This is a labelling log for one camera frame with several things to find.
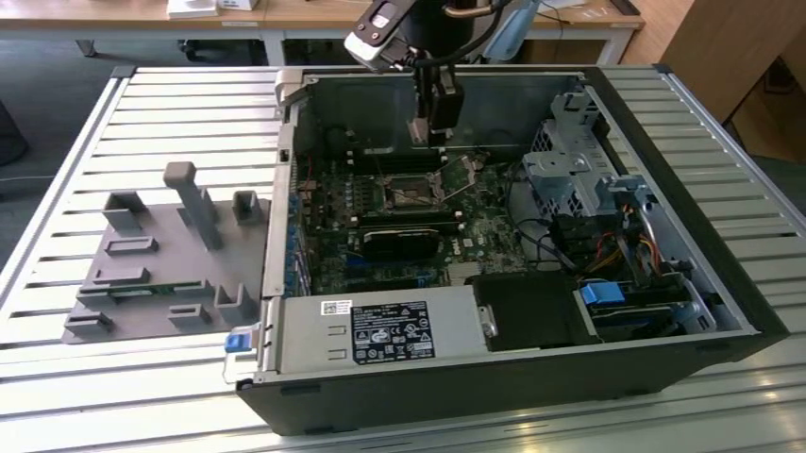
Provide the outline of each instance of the metal table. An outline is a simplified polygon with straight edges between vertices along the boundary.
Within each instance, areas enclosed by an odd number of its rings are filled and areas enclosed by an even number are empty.
[[[803,219],[672,75],[607,69],[792,337],[659,394],[432,424],[281,438],[221,378],[224,334],[58,343],[105,221],[105,193],[161,188],[192,159],[214,199],[270,194],[270,68],[142,68],[100,101],[0,276],[2,451],[714,451],[796,449],[806,426]],[[627,167],[639,171],[625,154]]]

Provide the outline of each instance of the warning label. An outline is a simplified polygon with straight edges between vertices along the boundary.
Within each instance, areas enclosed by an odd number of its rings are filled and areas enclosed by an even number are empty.
[[[359,365],[436,356],[424,301],[352,307],[352,359]]]

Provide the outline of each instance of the blue handle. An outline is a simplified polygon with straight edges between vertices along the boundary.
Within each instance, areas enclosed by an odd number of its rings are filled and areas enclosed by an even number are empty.
[[[524,43],[525,34],[540,7],[540,0],[531,0],[525,8],[516,9],[489,40],[483,55],[488,59],[512,59]]]

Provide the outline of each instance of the circuit board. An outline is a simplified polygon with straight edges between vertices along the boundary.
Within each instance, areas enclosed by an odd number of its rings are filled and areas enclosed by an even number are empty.
[[[445,156],[443,167],[428,174],[355,175],[337,161],[313,173],[301,186],[311,293],[461,285],[472,275],[525,269],[504,210],[504,166],[484,167],[472,154]],[[359,228],[356,212],[368,222],[391,213],[435,212],[455,214],[461,222],[452,233],[435,234],[436,252],[428,257],[376,262],[363,255],[372,233]],[[436,231],[431,228],[439,225],[424,221],[416,231]]]

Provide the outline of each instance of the wooden desk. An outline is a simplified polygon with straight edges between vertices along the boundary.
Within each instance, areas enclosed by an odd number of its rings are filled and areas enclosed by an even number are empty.
[[[281,41],[293,39],[341,39],[367,9],[369,0],[269,0],[261,34],[270,64],[284,62]],[[599,64],[617,64],[632,33],[643,26],[640,16],[625,16],[609,0],[588,0],[584,6],[559,9],[563,40],[600,40],[604,47]],[[528,40],[556,40],[557,22],[536,16]]]
[[[169,20],[166,0],[0,0],[0,39],[77,40],[86,56],[94,39],[257,40],[269,1],[252,11]]]
[[[216,17],[170,21],[166,0],[0,0],[0,39],[261,39],[269,63],[281,66],[284,40],[341,39],[368,3],[260,0],[252,11],[221,9]],[[559,12],[571,22],[563,39],[604,41],[599,62],[617,63],[640,18],[621,15],[609,0]],[[537,16],[525,38],[555,40],[559,33],[556,21]]]
[[[220,9],[214,17],[169,20],[166,0],[0,0],[0,29],[218,30],[226,22],[257,29],[269,1],[252,11]]]
[[[266,28],[347,30],[364,13],[369,0],[269,0],[265,8]],[[577,8],[559,9],[559,16],[572,23],[568,28],[640,28],[640,16],[624,16],[609,0],[588,0]],[[536,16],[533,28],[556,28],[556,21]]]

